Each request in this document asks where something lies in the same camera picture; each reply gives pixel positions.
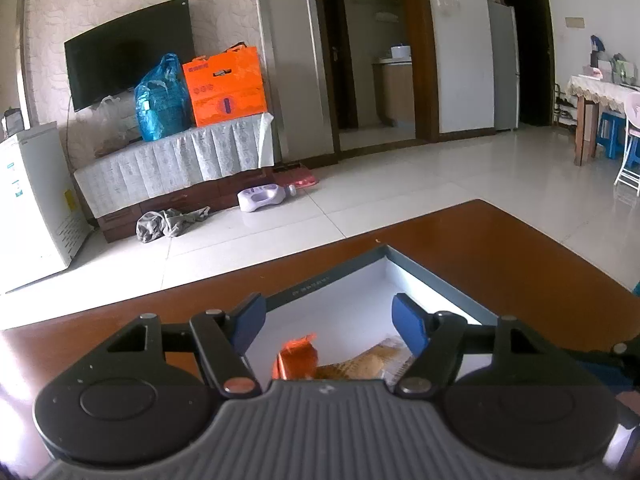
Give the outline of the tan wafer snack packet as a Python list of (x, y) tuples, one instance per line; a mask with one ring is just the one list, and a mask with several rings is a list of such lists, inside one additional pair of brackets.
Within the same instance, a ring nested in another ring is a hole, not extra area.
[(317, 379), (326, 380), (370, 380), (381, 379), (392, 386), (413, 363), (414, 356), (399, 337), (390, 337), (359, 356), (343, 361), (319, 366)]

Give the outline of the orange snack packet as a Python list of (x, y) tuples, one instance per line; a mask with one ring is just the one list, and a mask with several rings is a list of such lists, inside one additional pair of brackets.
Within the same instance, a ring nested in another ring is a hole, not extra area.
[(315, 334), (287, 341), (273, 362), (271, 378), (281, 380), (314, 379), (318, 368), (318, 351), (312, 342)]

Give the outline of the grey crumpled cloth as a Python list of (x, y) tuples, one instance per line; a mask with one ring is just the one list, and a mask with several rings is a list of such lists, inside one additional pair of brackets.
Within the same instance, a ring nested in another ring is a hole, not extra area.
[(177, 237), (195, 223), (205, 221), (211, 213), (209, 207), (191, 212), (181, 212), (174, 208), (148, 211), (136, 223), (137, 240), (146, 244), (161, 237)]

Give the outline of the purple white plastic bottle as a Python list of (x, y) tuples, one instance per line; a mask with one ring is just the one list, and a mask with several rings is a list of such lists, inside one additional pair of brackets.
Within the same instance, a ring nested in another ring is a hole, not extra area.
[(296, 194), (296, 187), (292, 184), (282, 186), (269, 183), (242, 190), (238, 193), (238, 203), (243, 212), (254, 212), (264, 207), (279, 205)]

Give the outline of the dark wooden tv cabinet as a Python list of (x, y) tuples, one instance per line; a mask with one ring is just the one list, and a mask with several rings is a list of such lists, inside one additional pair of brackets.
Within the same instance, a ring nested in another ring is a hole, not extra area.
[(209, 206), (211, 211), (225, 210), (238, 204), (238, 193), (244, 188), (268, 184), (273, 181), (271, 167), (243, 171), (231, 177), (206, 181), (190, 188), (150, 198), (131, 206), (120, 208), (96, 219), (107, 243), (123, 240), (136, 234), (138, 219), (149, 211), (177, 209), (190, 212)]

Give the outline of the white lace cabinet cloth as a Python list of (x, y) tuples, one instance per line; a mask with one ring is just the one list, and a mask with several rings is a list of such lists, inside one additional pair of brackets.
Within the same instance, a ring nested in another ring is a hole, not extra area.
[(271, 124), (262, 113), (136, 142), (94, 160), (74, 177), (93, 217), (207, 181), (274, 165)]

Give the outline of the white small refrigerator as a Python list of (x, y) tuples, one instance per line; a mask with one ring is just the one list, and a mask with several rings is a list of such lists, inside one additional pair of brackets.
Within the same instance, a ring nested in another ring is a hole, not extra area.
[(66, 270), (91, 233), (54, 122), (1, 142), (1, 290)]

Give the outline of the clear plastic bag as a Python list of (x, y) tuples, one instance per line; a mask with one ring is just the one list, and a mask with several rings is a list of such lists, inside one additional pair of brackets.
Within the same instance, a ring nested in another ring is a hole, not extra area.
[(119, 151), (141, 139), (131, 92), (106, 96), (94, 109), (93, 117), (98, 122), (98, 140), (93, 150), (95, 158)]

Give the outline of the orange cardboard box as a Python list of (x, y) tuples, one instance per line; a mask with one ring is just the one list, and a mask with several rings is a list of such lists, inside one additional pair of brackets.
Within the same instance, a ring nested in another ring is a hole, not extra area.
[(244, 42), (182, 66), (198, 127), (265, 113), (268, 110), (256, 47)]

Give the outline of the kitchen counter cabinet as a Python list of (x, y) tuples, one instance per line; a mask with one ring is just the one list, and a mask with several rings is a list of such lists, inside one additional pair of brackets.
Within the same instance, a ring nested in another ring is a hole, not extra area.
[(388, 126), (413, 128), (414, 117), (412, 63), (381, 60), (372, 64), (376, 112)]

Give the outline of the blue plastic stool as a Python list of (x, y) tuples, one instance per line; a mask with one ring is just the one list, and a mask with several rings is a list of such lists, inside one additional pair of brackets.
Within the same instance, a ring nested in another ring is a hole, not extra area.
[(602, 112), (599, 117), (596, 141), (609, 159), (616, 159), (624, 151), (625, 117)]

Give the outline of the wooden dining table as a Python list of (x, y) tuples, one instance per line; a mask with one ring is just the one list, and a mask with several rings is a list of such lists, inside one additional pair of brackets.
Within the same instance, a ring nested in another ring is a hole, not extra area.
[(622, 114), (628, 96), (638, 88), (613, 84), (593, 76), (571, 76), (566, 88), (567, 96), (577, 99), (574, 164), (582, 166), (596, 154), (597, 130), (603, 112)]

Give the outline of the white folding chair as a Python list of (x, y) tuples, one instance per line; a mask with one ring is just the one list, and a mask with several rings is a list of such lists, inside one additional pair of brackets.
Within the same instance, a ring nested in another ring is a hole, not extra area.
[(625, 113), (625, 144), (624, 156), (620, 170), (618, 170), (614, 185), (626, 185), (632, 188), (636, 195), (639, 195), (639, 174), (632, 170), (631, 159), (636, 156), (639, 146), (639, 105), (640, 93), (631, 92), (626, 96), (624, 102)]

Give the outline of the kettle on small refrigerator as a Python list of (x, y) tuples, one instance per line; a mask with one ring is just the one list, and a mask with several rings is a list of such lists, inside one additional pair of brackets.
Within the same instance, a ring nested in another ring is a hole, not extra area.
[(14, 107), (8, 108), (1, 117), (1, 125), (7, 138), (24, 131), (25, 125), (21, 110)]

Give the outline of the black wall television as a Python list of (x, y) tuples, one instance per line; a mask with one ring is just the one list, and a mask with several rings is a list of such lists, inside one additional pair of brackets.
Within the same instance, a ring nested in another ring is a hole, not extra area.
[(195, 56), (189, 0), (168, 0), (125, 14), (64, 42), (76, 112), (134, 88), (171, 53)]

